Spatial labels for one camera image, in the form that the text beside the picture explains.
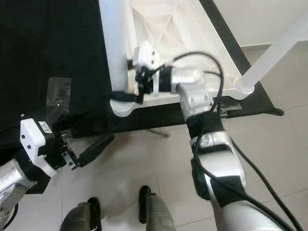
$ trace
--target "white wall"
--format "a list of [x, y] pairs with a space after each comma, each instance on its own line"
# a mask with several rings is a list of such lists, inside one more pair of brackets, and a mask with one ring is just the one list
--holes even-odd
[[[214, 0], [241, 47], [271, 44], [308, 10], [308, 0]], [[308, 40], [308, 30], [303, 40]]]

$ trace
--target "tiled floor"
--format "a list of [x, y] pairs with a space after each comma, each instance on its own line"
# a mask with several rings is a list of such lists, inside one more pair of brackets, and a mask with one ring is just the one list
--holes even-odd
[[[254, 62], [264, 51], [247, 51]], [[224, 120], [226, 130], [263, 171], [308, 229], [308, 43], [300, 43], [262, 81], [285, 116], [257, 115]], [[163, 128], [169, 139], [146, 131], [120, 134], [91, 165], [63, 169], [43, 195], [25, 197], [8, 228], [58, 230], [65, 215], [79, 202], [97, 196], [102, 204], [103, 230], [145, 230], [138, 222], [138, 191], [148, 184], [166, 202], [177, 230], [216, 230], [209, 202], [200, 199], [191, 177], [189, 135], [185, 126]], [[75, 151], [91, 139], [76, 140]], [[248, 192], [284, 217], [270, 194], [243, 162]]]

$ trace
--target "gray pants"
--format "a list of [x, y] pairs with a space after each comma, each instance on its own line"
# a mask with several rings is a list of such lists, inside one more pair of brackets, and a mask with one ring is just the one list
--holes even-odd
[[[176, 231], [173, 219], [165, 202], [156, 193], [145, 199], [146, 231]], [[80, 203], [65, 217], [60, 231], [90, 231], [90, 205]]]

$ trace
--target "black shoe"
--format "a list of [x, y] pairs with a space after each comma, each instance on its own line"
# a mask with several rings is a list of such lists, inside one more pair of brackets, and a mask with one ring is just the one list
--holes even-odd
[[88, 203], [91, 212], [90, 228], [91, 230], [102, 231], [100, 202], [96, 197], [92, 197], [88, 200]]
[[141, 224], [146, 223], [146, 211], [145, 211], [145, 195], [150, 193], [149, 186], [142, 186], [139, 192], [139, 221]]

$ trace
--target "person's leg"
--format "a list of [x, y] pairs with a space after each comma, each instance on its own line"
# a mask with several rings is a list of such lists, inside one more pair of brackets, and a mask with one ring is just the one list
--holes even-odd
[[102, 231], [101, 207], [97, 198], [80, 203], [65, 217], [60, 231]]
[[143, 186], [139, 197], [139, 221], [143, 224], [146, 223], [147, 231], [176, 230], [165, 202], [156, 193], [151, 193], [148, 186]]

